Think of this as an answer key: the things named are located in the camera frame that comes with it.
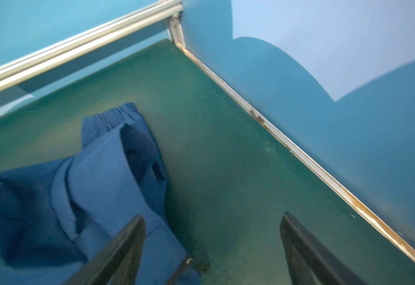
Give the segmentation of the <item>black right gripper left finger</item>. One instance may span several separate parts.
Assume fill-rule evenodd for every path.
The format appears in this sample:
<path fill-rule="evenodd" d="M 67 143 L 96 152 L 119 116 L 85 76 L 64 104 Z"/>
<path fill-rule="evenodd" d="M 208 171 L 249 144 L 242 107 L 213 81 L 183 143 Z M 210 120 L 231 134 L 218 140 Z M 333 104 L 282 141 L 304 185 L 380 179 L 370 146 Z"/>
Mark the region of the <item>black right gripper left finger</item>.
<path fill-rule="evenodd" d="M 133 285 L 136 282 L 146 226 L 136 215 L 66 285 Z"/>

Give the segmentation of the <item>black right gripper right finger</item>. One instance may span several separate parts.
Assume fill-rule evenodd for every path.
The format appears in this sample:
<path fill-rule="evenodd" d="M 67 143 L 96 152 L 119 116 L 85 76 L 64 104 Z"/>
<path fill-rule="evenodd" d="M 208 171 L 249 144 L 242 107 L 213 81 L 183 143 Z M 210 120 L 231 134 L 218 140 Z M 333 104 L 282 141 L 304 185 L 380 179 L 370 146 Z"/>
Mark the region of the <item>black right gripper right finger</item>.
<path fill-rule="evenodd" d="M 293 285 L 364 285 L 291 213 L 281 219 L 280 234 Z"/>

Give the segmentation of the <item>dark blue jacket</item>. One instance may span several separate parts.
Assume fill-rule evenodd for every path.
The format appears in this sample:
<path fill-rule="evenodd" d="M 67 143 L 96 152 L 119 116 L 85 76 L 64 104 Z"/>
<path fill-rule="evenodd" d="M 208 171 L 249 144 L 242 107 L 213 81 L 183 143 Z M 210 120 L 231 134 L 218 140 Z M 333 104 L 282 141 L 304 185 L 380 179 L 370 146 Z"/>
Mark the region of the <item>dark blue jacket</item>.
<path fill-rule="evenodd" d="M 146 234 L 139 285 L 198 285 L 165 218 L 167 177 L 135 104 L 84 118 L 82 150 L 0 172 L 0 285 L 60 285 L 135 216 Z"/>

